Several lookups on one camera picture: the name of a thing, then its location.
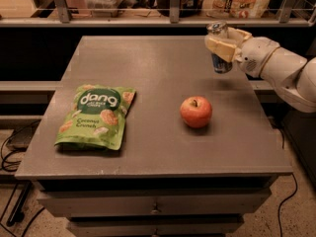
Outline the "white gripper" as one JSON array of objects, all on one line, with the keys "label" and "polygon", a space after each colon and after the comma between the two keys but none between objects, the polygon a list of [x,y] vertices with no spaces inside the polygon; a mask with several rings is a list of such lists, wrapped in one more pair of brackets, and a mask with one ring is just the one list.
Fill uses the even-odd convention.
[{"label": "white gripper", "polygon": [[206,37],[204,43],[211,53],[226,62],[232,62],[237,57],[238,67],[254,78],[260,77],[264,65],[279,48],[279,43],[274,40],[253,38],[251,33],[240,29],[228,28],[228,37],[229,39]]}]

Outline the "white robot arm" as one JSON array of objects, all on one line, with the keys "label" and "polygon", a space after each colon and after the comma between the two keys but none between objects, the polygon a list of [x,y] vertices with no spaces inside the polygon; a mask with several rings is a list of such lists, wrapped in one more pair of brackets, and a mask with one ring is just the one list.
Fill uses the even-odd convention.
[{"label": "white robot arm", "polygon": [[291,52],[274,40],[253,37],[249,32],[215,22],[207,27],[204,38],[217,73],[232,65],[253,78],[268,82],[286,103],[304,113],[316,112],[316,58]]}]

